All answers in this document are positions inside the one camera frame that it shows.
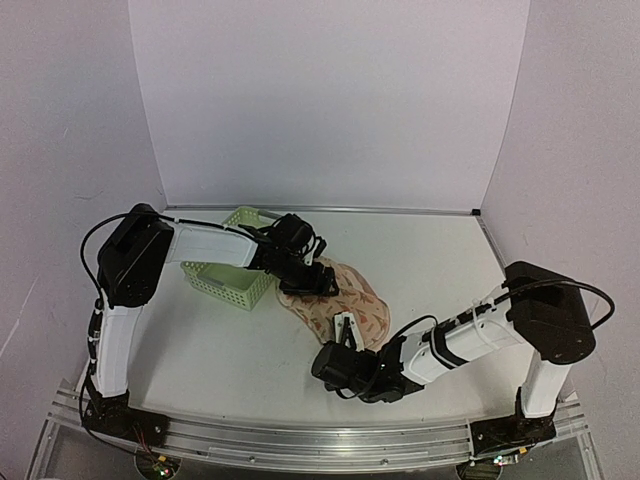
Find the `green plastic basket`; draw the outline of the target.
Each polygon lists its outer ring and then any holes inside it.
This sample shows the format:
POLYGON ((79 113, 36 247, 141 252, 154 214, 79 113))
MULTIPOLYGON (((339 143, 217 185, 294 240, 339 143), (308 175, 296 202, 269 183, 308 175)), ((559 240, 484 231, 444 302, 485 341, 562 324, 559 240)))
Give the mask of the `green plastic basket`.
MULTIPOLYGON (((259 209, 241 206, 226 218, 224 224, 234 228, 240 225, 261 228, 272 222, 259 209)), ((182 262, 180 267, 194 289, 245 311, 256 306, 273 282, 273 277, 263 271, 224 264, 182 262)))

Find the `floral mesh laundry bag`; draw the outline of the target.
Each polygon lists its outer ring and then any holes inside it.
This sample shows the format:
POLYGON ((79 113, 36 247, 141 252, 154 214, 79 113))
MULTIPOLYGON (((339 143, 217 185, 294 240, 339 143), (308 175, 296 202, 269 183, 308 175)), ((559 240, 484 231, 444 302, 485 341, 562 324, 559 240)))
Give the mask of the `floral mesh laundry bag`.
POLYGON ((298 317, 321 344, 336 339, 333 317, 349 312, 355 318, 364 348, 377 351, 390 330, 389 306, 355 268, 323 256, 319 261, 334 270, 339 294, 333 297, 298 297, 276 289, 278 302, 298 317))

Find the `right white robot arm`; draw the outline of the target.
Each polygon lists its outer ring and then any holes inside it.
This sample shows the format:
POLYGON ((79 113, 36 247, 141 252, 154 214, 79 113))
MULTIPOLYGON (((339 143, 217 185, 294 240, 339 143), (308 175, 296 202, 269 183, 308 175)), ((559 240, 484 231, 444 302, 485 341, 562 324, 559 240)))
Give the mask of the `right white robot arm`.
POLYGON ((405 325, 379 351, 358 350, 344 340, 325 343, 311 374, 339 397, 393 403, 441 376, 516 345, 534 354, 503 433, 524 443, 556 409, 571 367, 596 347, 595 331, 614 314, 601 289, 524 261, 505 270, 504 282, 484 299, 444 321, 422 316, 405 325))

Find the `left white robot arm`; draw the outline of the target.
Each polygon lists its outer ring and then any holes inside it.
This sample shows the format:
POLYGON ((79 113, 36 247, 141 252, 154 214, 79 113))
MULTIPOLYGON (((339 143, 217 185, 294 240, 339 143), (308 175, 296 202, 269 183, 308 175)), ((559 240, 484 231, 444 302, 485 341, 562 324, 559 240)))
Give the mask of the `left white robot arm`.
POLYGON ((90 322, 88 378, 103 399, 94 417, 114 437, 134 428, 134 415, 113 397, 128 391, 133 334, 170 263, 221 264, 262 271, 292 296, 331 297, 339 292, 333 268, 319 260, 326 247, 312 226, 295 214, 255 227, 179 219, 139 203, 111 217, 116 227, 89 274, 98 298, 90 322))

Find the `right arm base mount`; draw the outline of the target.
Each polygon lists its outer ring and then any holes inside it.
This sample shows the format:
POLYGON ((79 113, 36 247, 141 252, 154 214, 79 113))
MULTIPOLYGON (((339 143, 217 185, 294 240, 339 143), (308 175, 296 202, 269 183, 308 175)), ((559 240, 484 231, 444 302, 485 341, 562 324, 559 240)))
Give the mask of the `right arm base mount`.
POLYGON ((524 413, 520 396, 515 401, 514 413, 507 416, 474 421, 470 424, 471 456, 484 460, 499 455, 531 448, 556 436, 553 409, 549 415, 531 417, 524 413))

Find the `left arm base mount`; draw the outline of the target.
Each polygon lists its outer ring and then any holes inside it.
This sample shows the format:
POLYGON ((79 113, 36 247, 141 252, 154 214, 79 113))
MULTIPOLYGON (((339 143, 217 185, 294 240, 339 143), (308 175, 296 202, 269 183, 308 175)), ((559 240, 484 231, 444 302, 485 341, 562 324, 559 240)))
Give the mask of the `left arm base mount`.
POLYGON ((89 398, 85 406, 80 406, 80 419, 89 432, 131 442, 144 441, 147 447, 164 444, 169 427, 166 415, 131 407, 128 389, 107 396, 98 391, 91 377, 85 378, 82 387, 82 393, 89 398))

